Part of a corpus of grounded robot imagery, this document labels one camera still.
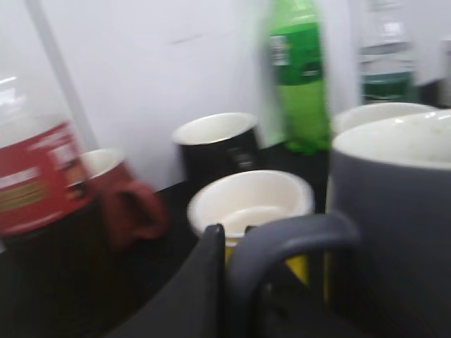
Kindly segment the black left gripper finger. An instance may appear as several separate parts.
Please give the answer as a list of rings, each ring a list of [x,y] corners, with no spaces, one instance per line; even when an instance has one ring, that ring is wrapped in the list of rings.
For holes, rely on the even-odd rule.
[[[208,226],[175,276],[109,337],[224,337],[225,232]]]

